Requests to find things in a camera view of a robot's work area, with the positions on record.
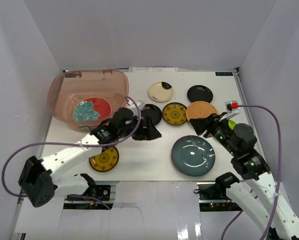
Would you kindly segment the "woven bamboo plate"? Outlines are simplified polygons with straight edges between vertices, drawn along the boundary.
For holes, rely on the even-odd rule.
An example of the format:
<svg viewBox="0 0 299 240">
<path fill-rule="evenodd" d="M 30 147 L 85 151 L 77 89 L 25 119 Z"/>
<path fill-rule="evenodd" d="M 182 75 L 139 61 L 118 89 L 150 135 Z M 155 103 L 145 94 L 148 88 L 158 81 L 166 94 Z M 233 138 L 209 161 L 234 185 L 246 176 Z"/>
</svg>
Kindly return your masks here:
<svg viewBox="0 0 299 240">
<path fill-rule="evenodd" d="M 218 115 L 219 112 L 216 107 L 206 101 L 192 102 L 186 109 L 186 119 L 204 119 L 211 114 Z"/>
</svg>

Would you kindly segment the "yellow patterned plate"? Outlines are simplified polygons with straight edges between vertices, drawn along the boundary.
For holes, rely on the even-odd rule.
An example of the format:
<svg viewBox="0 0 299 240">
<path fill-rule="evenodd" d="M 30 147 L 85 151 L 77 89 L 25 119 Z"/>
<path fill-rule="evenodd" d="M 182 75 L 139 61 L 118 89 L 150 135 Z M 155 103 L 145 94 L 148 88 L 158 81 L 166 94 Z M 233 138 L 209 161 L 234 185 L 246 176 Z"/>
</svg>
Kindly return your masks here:
<svg viewBox="0 0 299 240">
<path fill-rule="evenodd" d="M 89 164 L 93 170 L 105 173 L 111 171 L 118 164 L 119 159 L 119 151 L 113 146 L 98 155 L 90 157 Z"/>
<path fill-rule="evenodd" d="M 179 102 L 168 103 L 162 110 L 162 118 L 172 126 L 180 126 L 188 120 L 186 117 L 187 107 Z"/>
</svg>

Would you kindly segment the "dark blue-grey large plate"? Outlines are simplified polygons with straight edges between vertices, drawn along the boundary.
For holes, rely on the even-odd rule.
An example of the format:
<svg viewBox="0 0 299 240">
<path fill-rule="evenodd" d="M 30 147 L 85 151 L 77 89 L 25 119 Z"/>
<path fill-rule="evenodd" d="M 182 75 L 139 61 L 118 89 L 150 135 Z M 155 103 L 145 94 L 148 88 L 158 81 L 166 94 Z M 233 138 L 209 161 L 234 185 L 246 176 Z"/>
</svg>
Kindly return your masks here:
<svg viewBox="0 0 299 240">
<path fill-rule="evenodd" d="M 212 145 L 204 138 L 186 135 L 173 144 L 171 160 L 184 175 L 202 177 L 214 167 L 216 154 Z"/>
</svg>

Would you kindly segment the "lime green plate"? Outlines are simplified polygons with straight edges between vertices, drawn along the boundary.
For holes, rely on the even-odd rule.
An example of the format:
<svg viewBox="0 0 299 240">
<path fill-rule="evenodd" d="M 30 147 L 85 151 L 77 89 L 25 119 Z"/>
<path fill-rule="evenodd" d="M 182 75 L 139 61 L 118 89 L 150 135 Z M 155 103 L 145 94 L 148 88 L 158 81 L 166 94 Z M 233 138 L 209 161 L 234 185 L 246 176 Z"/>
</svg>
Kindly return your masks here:
<svg viewBox="0 0 299 240">
<path fill-rule="evenodd" d="M 237 125 L 237 123 L 231 119 L 228 120 L 228 126 L 231 130 L 234 129 L 234 127 Z"/>
</svg>

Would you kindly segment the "cream and black plate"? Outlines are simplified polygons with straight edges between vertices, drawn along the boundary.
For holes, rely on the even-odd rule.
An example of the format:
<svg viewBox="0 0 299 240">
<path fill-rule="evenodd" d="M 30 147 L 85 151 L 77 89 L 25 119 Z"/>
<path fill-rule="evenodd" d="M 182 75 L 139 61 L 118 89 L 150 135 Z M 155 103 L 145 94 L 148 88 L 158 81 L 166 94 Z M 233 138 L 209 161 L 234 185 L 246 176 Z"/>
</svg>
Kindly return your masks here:
<svg viewBox="0 0 299 240">
<path fill-rule="evenodd" d="M 156 102 L 167 102 L 174 94 L 174 88 L 167 82 L 155 82 L 149 86 L 147 93 Z"/>
</svg>

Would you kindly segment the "red and teal plate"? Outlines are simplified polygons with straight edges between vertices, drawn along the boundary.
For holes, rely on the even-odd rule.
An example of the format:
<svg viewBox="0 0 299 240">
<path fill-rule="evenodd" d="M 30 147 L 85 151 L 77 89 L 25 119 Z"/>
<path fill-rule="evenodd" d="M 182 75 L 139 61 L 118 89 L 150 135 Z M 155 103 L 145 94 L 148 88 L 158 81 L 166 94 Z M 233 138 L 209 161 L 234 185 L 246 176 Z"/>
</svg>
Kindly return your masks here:
<svg viewBox="0 0 299 240">
<path fill-rule="evenodd" d="M 112 108 L 107 100 L 90 97 L 78 103 L 73 109 L 72 118 L 77 122 L 96 121 L 109 117 L 111 113 Z"/>
</svg>

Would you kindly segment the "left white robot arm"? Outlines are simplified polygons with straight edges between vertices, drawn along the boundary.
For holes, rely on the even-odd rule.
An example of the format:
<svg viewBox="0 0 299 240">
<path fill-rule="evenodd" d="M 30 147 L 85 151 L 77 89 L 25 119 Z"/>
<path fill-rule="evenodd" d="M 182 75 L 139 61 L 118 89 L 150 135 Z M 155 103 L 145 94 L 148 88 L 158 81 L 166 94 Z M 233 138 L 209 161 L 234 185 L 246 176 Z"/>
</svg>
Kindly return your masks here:
<svg viewBox="0 0 299 240">
<path fill-rule="evenodd" d="M 28 158 L 18 184 L 35 208 L 47 204 L 54 196 L 75 195 L 89 200 L 95 195 L 94 179 L 86 173 L 66 177 L 66 172 L 100 154 L 103 149 L 115 146 L 128 138 L 135 141 L 151 141 L 161 136 L 149 115 L 135 115 L 131 109 L 122 107 L 112 118 L 103 120 L 69 147 L 40 159 L 36 156 Z"/>
</svg>

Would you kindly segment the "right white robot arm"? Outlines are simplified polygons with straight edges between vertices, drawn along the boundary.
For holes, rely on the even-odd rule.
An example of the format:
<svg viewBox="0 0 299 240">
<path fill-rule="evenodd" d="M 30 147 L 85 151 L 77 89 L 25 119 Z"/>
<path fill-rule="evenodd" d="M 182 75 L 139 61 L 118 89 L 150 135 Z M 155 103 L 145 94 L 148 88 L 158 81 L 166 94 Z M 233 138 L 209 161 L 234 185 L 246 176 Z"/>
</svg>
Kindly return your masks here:
<svg viewBox="0 0 299 240">
<path fill-rule="evenodd" d="M 231 172 L 215 179 L 211 187 L 220 199 L 232 199 L 260 230 L 275 239 L 299 240 L 299 218 L 277 190 L 269 165 L 254 148 L 257 137 L 251 126 L 238 123 L 230 128 L 228 120 L 215 113 L 207 118 L 192 118 L 190 124 L 197 135 L 214 137 L 232 156 L 234 170 L 258 197 L 244 189 Z"/>
</svg>

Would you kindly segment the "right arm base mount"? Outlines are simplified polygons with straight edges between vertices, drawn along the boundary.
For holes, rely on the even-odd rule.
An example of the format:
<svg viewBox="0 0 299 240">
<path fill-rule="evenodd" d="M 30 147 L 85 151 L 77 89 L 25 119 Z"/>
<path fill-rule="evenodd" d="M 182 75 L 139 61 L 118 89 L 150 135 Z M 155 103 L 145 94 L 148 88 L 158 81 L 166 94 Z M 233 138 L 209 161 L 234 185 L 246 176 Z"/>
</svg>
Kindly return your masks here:
<svg viewBox="0 0 299 240">
<path fill-rule="evenodd" d="M 225 196 L 215 182 L 198 182 L 193 191 L 198 197 L 199 209 L 204 212 L 238 212 L 241 208 Z"/>
</svg>

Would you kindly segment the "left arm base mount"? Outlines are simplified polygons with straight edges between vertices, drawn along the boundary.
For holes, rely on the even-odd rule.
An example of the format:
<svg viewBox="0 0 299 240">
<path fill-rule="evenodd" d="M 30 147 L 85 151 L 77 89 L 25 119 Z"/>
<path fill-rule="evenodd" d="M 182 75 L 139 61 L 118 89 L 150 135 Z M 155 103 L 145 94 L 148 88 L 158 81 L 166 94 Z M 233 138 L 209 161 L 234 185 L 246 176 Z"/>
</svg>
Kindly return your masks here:
<svg viewBox="0 0 299 240">
<path fill-rule="evenodd" d="M 111 197 L 111 185 L 89 187 L 81 196 L 67 195 L 64 210 L 111 210 L 114 199 Z"/>
</svg>

